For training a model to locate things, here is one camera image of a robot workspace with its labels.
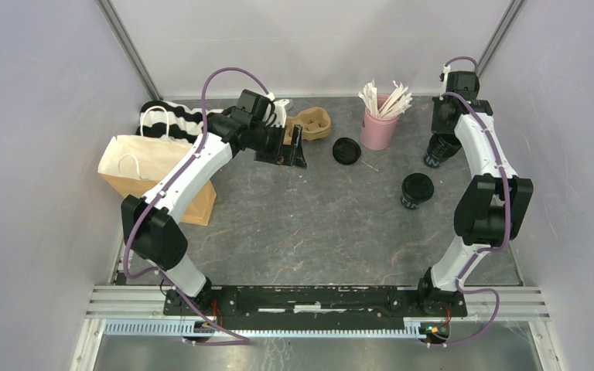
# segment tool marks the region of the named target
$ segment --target black lid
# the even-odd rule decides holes
[[[360,146],[349,138],[339,138],[333,144],[333,158],[343,165],[352,165],[360,157]]]
[[[404,178],[401,192],[414,203],[423,203],[434,195],[434,183],[427,175],[415,172]]]

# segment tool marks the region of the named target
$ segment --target concrete floor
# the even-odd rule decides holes
[[[325,108],[332,133],[304,142],[306,170],[255,162],[252,151],[225,165],[211,179],[217,200],[209,226],[181,224],[195,265],[214,284],[416,284],[452,241],[453,212],[470,179],[463,150],[438,169],[422,161],[431,98],[414,99],[387,149],[361,145],[360,160],[349,166],[333,159],[332,146],[340,137],[360,144],[360,98],[298,98],[294,105],[290,116]],[[399,202],[401,181],[413,172],[435,185],[433,198],[415,211]],[[145,266],[134,257],[131,271]],[[158,282],[148,275],[129,283]],[[519,284],[511,254],[486,257],[467,283]]]

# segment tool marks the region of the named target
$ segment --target paper bag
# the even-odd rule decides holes
[[[122,196],[142,197],[163,180],[191,148],[190,143],[173,141],[169,133],[163,138],[117,135],[111,138],[101,156],[98,172]],[[216,195],[209,180],[196,194],[181,221],[208,225]]]

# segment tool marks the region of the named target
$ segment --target gray wall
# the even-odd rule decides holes
[[[481,96],[535,196],[515,240],[568,369],[594,369],[594,2],[526,2]]]
[[[437,92],[450,56],[481,56],[509,0],[113,0],[165,97],[198,97],[215,69],[284,96],[353,95],[372,79]],[[253,81],[228,73],[210,97]]]
[[[97,163],[147,99],[94,0],[0,2],[0,370],[69,367],[118,235]]]

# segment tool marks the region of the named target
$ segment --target bag handle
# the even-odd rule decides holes
[[[165,136],[167,137],[167,140],[169,140],[169,114],[167,113],[167,110],[163,107],[163,106],[151,106],[149,108],[147,108],[147,111],[145,111],[144,114],[142,114],[142,116],[140,116],[140,136],[144,137],[143,133],[142,133],[142,129],[144,127],[143,123],[145,122],[145,116],[149,113],[149,111],[153,110],[154,108],[160,108],[161,110],[165,111],[165,126],[167,127],[167,132],[165,133]]]
[[[127,156],[131,156],[135,160],[135,169],[138,171],[138,178],[140,180],[150,180],[150,179],[147,179],[147,178],[142,178],[142,176],[140,175],[140,161],[138,161],[138,158],[135,157],[135,155],[133,155],[132,153],[127,153],[127,154],[125,154],[125,155],[123,155],[123,156],[121,156],[119,158],[119,161],[117,163],[117,169],[119,170],[119,175],[124,176],[121,173],[121,160],[123,160],[124,157],[127,157]]]

